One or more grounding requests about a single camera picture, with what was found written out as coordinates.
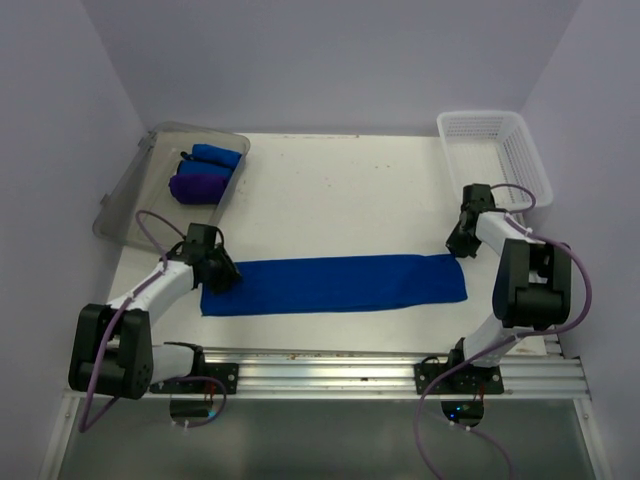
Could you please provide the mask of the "purple towel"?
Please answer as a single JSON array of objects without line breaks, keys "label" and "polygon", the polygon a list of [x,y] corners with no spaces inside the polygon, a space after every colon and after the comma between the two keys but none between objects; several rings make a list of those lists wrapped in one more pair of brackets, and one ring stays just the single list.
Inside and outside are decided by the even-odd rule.
[{"label": "purple towel", "polygon": [[227,188],[225,177],[216,174],[177,174],[169,180],[173,198],[182,205],[217,205]]}]

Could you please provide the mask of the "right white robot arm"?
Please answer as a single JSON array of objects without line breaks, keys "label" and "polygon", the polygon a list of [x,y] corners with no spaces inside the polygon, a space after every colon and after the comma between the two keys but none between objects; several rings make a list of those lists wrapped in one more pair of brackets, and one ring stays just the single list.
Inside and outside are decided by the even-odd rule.
[{"label": "right white robot arm", "polygon": [[572,260],[560,247],[536,239],[531,230],[499,208],[487,184],[463,188],[458,222],[446,247],[458,259],[474,258],[480,246],[499,256],[492,313],[448,355],[445,379],[468,392],[481,369],[498,366],[521,339],[566,322],[571,309]]}]

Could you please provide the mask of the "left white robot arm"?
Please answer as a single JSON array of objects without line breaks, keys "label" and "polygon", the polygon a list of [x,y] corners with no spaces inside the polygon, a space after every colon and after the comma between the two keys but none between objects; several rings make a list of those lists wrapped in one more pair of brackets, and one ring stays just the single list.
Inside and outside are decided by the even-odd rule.
[{"label": "left white robot arm", "polygon": [[192,223],[186,237],[126,294],[80,311],[68,383],[79,392],[139,399],[154,384],[173,380],[185,392],[208,379],[203,348],[184,342],[152,344],[152,326],[186,294],[230,291],[241,274],[227,253],[222,231]]}]

